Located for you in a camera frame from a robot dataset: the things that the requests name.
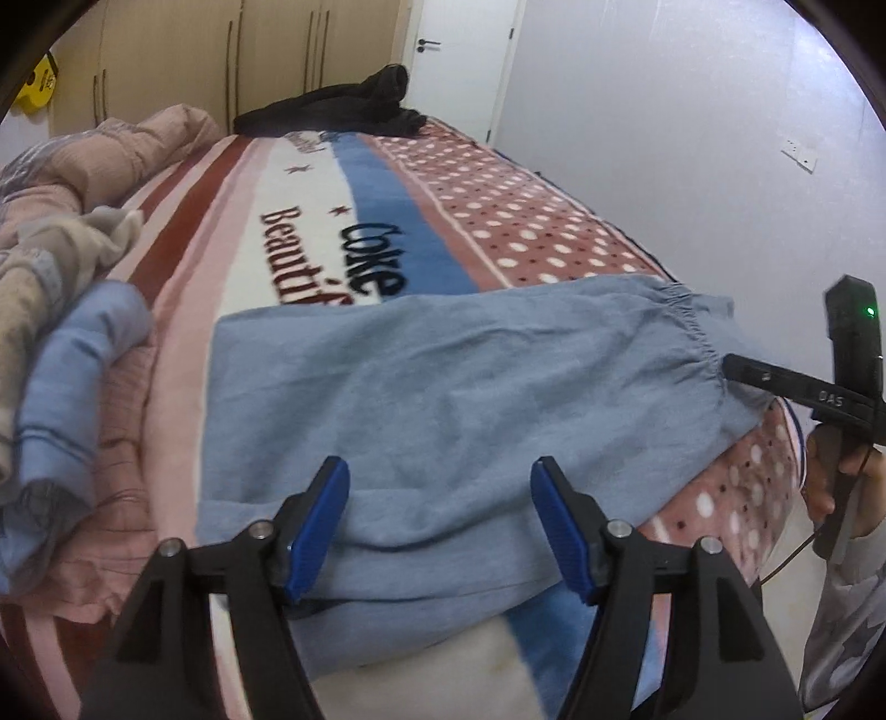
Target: blue stripe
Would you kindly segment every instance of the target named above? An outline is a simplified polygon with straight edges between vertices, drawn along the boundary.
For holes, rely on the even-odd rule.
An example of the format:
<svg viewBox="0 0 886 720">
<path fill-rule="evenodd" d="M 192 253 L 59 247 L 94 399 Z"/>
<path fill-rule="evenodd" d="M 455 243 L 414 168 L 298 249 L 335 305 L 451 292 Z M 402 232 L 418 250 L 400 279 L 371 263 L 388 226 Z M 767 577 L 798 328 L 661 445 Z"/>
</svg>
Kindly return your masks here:
<svg viewBox="0 0 886 720">
<path fill-rule="evenodd" d="M 595 617 L 596 608 L 584 605 L 563 583 L 505 613 L 548 720 L 556 720 L 566 699 Z M 635 707 L 661 684 L 663 666 L 650 624 Z"/>
<path fill-rule="evenodd" d="M 443 239 L 427 223 L 397 174 L 354 133 L 337 135 L 330 143 L 351 186 L 358 223 L 389 223 L 400 235 L 389 235 L 392 249 L 407 280 L 398 295 L 464 295 L 478 291 Z"/>
</svg>

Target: star print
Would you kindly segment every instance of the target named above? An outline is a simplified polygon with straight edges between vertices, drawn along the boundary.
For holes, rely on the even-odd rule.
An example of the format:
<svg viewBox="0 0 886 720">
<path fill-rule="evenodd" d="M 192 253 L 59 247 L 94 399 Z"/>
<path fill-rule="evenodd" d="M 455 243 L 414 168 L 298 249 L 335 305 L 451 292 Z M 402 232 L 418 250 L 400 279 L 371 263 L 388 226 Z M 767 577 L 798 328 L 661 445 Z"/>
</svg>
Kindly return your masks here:
<svg viewBox="0 0 886 720">
<path fill-rule="evenodd" d="M 837 659 L 835 667 L 839 668 L 844 662 L 849 660 L 860 660 L 864 658 L 867 645 L 882 629 L 882 622 L 879 625 L 875 625 L 873 628 L 868 627 L 867 623 L 863 622 L 861 627 L 853 632 L 851 637 L 847 638 L 846 642 L 843 643 L 843 652 L 840 653 L 840 657 Z"/>
</svg>

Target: black cable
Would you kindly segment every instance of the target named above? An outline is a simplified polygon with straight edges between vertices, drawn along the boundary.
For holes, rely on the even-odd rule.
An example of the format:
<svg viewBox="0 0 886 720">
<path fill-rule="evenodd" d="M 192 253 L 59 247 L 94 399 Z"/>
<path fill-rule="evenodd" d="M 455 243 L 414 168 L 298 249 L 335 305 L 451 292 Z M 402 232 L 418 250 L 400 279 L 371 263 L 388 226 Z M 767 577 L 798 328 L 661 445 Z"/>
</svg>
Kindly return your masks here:
<svg viewBox="0 0 886 720">
<path fill-rule="evenodd" d="M 812 533 L 809 537 L 807 537 L 807 538 L 806 538 L 806 539 L 805 539 L 805 540 L 804 540 L 804 541 L 803 541 L 803 542 L 797 547 L 797 549 L 794 550 L 794 551 L 788 556 L 788 559 L 785 560 L 784 562 L 782 562 L 782 563 L 781 563 L 781 564 L 780 564 L 775 570 L 773 570 L 771 573 L 769 573 L 769 575 L 767 575 L 766 577 L 764 577 L 764 578 L 760 581 L 760 584 L 761 584 L 761 585 L 765 585 L 765 584 L 768 583 L 770 580 L 772 580 L 776 575 L 778 575 L 778 574 L 779 574 L 779 573 L 780 573 L 785 567 L 788 566 L 788 564 L 789 564 L 789 563 L 790 563 L 790 562 L 791 562 L 791 561 L 792 561 L 797 555 L 799 555 L 801 552 L 803 552 L 803 550 L 806 549 L 806 547 L 809 545 L 809 543 L 811 543 L 811 542 L 815 539 L 815 536 L 816 536 L 816 533 Z"/>
<path fill-rule="evenodd" d="M 867 461 L 871 458 L 871 453 L 872 453 L 873 451 L 874 451 L 874 445 L 869 445 L 869 446 L 867 447 L 867 453 L 865 453 L 865 459 L 861 461 L 861 466 L 859 467 L 859 471 L 855 474 L 855 480 L 852 481 L 852 484 L 853 484 L 853 485 L 854 485 L 856 482 L 858 482 L 859 479 L 861 478 L 862 474 L 864 474 L 864 472 L 865 472 L 865 466 L 867 465 Z M 760 585 L 761 585 L 761 586 L 765 585 L 765 584 L 768 583 L 770 580 L 772 580 L 776 575 L 778 575 L 778 574 L 779 574 L 779 573 L 780 573 L 785 567 L 788 566 L 788 564 L 789 564 L 789 563 L 790 563 L 790 562 L 791 562 L 791 561 L 792 561 L 797 555 L 799 555 L 801 552 L 803 552 L 803 550 L 805 550 L 806 547 L 808 547 L 809 544 L 812 543 L 812 541 L 816 538 L 817 535 L 818 535 L 818 532 L 816 531 L 816 532 L 812 533 L 809 537 L 807 537 L 807 538 L 806 538 L 806 539 L 805 539 L 805 540 L 804 540 L 804 541 L 803 541 L 803 542 L 802 542 L 802 543 L 801 543 L 801 544 L 800 544 L 800 545 L 799 545 L 799 546 L 798 546 L 798 547 L 797 547 L 797 548 L 796 548 L 796 549 L 795 549 L 795 550 L 794 550 L 794 551 L 788 556 L 788 558 L 787 558 L 784 562 L 782 562 L 782 563 L 781 563 L 781 564 L 780 564 L 775 570 L 773 570 L 771 573 L 769 573 L 769 575 L 767 575 L 766 577 L 764 577 L 764 578 L 760 581 Z"/>
</svg>

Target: blanket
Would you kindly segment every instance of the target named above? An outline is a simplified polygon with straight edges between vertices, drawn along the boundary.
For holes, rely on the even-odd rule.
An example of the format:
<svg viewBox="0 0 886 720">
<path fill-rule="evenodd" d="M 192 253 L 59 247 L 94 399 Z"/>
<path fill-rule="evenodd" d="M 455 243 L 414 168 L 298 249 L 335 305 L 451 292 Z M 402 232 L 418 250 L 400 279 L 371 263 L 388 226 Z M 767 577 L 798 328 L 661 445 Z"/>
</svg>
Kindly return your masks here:
<svg viewBox="0 0 886 720">
<path fill-rule="evenodd" d="M 222 137 L 204 111 L 178 105 L 138 125 L 115 119 L 35 145 L 0 172 L 0 249 L 20 223 L 117 205 L 163 168 Z"/>
<path fill-rule="evenodd" d="M 119 612 L 157 536 L 196 543 L 204 388 L 219 318 L 281 302 L 373 304 L 404 293 L 482 292 L 613 273 L 667 277 L 618 228 L 436 121 L 415 139 L 313 132 L 226 138 L 161 172 L 126 207 L 143 210 L 145 227 L 112 277 L 139 288 L 155 330 L 147 347 L 112 368 L 105 387 L 98 513 L 61 548 L 43 587 L 21 601 L 24 610 L 0 608 L 13 652 L 30 658 L 30 674 L 65 718 L 76 717 L 77 694 L 110 627 L 107 620 L 71 621 Z M 387 215 L 389 207 L 399 208 L 395 228 L 394 218 L 377 212 Z M 424 241 L 404 254 L 355 262 L 342 233 L 360 224 L 369 226 L 357 230 L 361 235 L 399 229 Z M 775 403 L 641 529 L 679 544 L 721 536 L 751 580 L 781 533 L 801 459 L 795 423 Z M 550 716 L 592 616 L 588 608 L 573 612 L 561 587 L 408 660 L 321 678 L 315 687 L 324 710 L 330 718 Z M 238 720 L 248 715 L 229 629 L 223 608 L 214 613 L 222 690 Z M 667 616 L 666 600 L 657 599 L 651 653 L 661 652 Z M 533 627 L 546 628 L 547 643 Z M 435 677 L 463 682 L 460 692 Z M 406 688 L 415 689 L 410 678 L 426 678 L 422 692 L 398 707 Z"/>
</svg>

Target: hand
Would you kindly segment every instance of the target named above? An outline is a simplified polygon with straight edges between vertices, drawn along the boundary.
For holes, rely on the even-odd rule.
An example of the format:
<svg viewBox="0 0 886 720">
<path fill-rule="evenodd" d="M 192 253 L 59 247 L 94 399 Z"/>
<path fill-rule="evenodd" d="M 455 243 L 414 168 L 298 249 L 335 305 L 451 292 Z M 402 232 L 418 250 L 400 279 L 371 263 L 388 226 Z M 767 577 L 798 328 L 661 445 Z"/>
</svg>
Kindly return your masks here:
<svg viewBox="0 0 886 720">
<path fill-rule="evenodd" d="M 857 448 L 840 460 L 841 473 L 854 477 L 859 473 L 861 463 L 867 454 L 867 446 Z M 818 459 L 815 431 L 806 440 L 806 484 L 803 500 L 810 519 L 816 524 L 824 522 L 834 511 L 834 498 L 828 492 L 828 477 Z M 859 512 L 852 528 L 852 537 L 869 535 L 886 518 L 886 458 L 879 450 L 871 450 L 865 464 L 864 475 L 859 479 L 864 483 L 859 502 Z"/>
</svg>

